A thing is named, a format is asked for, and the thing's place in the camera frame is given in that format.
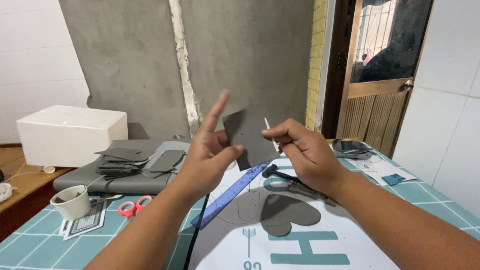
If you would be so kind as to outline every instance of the tool handle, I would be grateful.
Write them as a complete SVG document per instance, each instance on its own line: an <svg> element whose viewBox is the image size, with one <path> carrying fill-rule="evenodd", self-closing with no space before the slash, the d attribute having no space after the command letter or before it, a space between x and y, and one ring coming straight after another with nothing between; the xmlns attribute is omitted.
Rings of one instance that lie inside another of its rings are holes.
<svg viewBox="0 0 480 270"><path fill-rule="evenodd" d="M150 195L145 195L143 197L141 197L140 199L138 199L137 203L135 204L135 206L137 207L137 214L140 213L140 211L148 204L150 203L150 201L152 200L152 196Z"/></svg>
<svg viewBox="0 0 480 270"><path fill-rule="evenodd" d="M127 206L131 205L132 207L128 210L124 210ZM134 202L124 202L119 206L119 214L125 216L126 218L131 218L133 216L133 212L135 211L136 206Z"/></svg>

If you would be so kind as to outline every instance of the door handle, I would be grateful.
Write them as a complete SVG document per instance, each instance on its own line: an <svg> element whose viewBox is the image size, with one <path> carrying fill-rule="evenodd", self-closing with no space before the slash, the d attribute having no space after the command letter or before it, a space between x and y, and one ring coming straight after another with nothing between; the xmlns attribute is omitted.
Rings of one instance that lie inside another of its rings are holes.
<svg viewBox="0 0 480 270"><path fill-rule="evenodd" d="M404 91L409 91L413 88L413 82L412 80L408 80L403 84L403 90Z"/></svg>

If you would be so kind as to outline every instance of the white cup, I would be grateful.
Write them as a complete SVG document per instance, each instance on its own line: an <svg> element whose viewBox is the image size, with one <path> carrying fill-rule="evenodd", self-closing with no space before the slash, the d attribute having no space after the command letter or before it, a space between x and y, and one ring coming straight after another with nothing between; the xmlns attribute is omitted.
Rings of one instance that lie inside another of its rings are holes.
<svg viewBox="0 0 480 270"><path fill-rule="evenodd" d="M55 203L56 198L60 198L65 202ZM76 185L58 192L50 199L50 203L55 206L66 221L79 219L92 208L88 200L88 193L83 185Z"/></svg>

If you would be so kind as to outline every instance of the right hand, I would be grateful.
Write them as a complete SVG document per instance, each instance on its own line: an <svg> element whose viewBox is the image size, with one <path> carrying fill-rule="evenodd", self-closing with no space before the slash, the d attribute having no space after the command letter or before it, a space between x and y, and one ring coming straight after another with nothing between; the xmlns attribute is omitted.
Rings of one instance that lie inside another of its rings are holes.
<svg viewBox="0 0 480 270"><path fill-rule="evenodd" d="M310 131L293 119L262 134L280 144L297 177L310 188L332 195L342 179L351 173L336 159L321 133Z"/></svg>

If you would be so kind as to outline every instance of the styrofoam block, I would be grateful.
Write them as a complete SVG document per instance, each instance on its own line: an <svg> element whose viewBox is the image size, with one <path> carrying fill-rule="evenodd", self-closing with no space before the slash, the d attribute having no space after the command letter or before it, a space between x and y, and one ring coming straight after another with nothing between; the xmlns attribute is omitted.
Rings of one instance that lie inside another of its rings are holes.
<svg viewBox="0 0 480 270"><path fill-rule="evenodd" d="M82 167L128 139L127 113L54 105L17 120L28 165Z"/></svg>

